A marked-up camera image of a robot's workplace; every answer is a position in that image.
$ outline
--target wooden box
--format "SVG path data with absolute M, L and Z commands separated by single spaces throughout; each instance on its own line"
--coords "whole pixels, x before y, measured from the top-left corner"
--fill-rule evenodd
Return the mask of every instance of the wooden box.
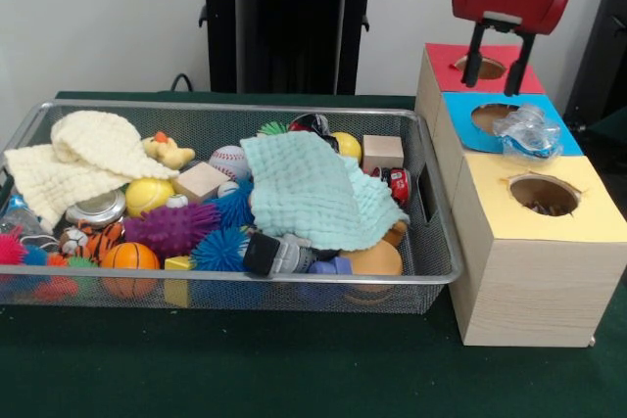
M 588 159 L 530 169 L 468 154 L 453 215 L 466 269 L 451 295 L 465 345 L 589 344 L 625 269 L 627 223 Z
M 479 81 L 474 88 L 461 83 L 465 68 L 468 45 L 427 43 L 422 54 L 422 66 L 418 80 L 415 111 L 422 115 L 429 126 L 431 137 L 435 132 L 436 119 L 445 92 L 502 93 L 506 89 L 509 67 L 518 59 L 518 46 L 482 46 L 484 61 Z M 521 93 L 544 94 L 540 80 L 531 67 L 523 78 Z
M 459 170 L 465 154 L 502 154 L 503 144 L 492 132 L 493 122 L 525 104 L 535 105 L 547 118 L 561 125 L 561 144 L 566 156 L 583 155 L 546 95 L 506 97 L 501 93 L 443 93 L 433 134 L 433 148 L 451 204 L 455 199 Z

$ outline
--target blue toy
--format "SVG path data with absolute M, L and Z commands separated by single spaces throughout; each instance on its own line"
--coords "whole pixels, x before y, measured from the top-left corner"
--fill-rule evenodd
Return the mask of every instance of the blue toy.
M 45 266 L 48 262 L 48 253 L 34 245 L 26 245 L 24 264 L 28 266 Z
M 244 254 L 249 239 L 237 227 L 217 230 L 192 252 L 193 268 L 200 271 L 246 271 Z
M 248 198 L 254 188 L 253 183 L 249 180 L 238 180 L 237 184 L 239 188 L 232 193 L 206 201 L 206 203 L 216 205 L 220 214 L 220 227 L 222 229 L 251 225 L 255 221 L 248 204 Z

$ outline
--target soccer ball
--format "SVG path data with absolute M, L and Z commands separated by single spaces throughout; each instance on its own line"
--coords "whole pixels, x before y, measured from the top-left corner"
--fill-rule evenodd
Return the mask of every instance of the soccer ball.
M 87 235 L 75 227 L 66 229 L 59 239 L 61 251 L 66 255 L 71 255 L 78 247 L 87 245 Z

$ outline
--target circular hole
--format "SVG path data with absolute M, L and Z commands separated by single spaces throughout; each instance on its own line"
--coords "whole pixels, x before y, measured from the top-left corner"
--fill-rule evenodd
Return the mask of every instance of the circular hole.
M 552 176 L 521 176 L 509 184 L 509 191 L 519 203 L 541 215 L 560 217 L 579 206 L 577 190 Z
M 482 131 L 494 136 L 495 119 L 507 117 L 516 110 L 518 110 L 516 105 L 506 105 L 505 103 L 483 105 L 472 112 L 472 122 Z
M 467 62 L 468 57 L 464 56 L 455 63 L 455 68 L 460 72 L 464 72 L 466 70 Z M 479 68 L 479 78 L 483 80 L 497 80 L 498 78 L 503 77 L 506 72 L 507 68 L 499 61 L 490 58 L 483 58 L 481 60 L 481 67 Z

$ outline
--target red can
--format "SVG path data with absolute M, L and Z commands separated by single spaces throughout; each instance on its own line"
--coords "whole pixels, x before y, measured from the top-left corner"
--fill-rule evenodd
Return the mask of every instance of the red can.
M 381 168 L 378 166 L 370 176 L 380 178 L 392 190 L 392 198 L 401 207 L 405 207 L 411 198 L 410 173 L 404 168 Z

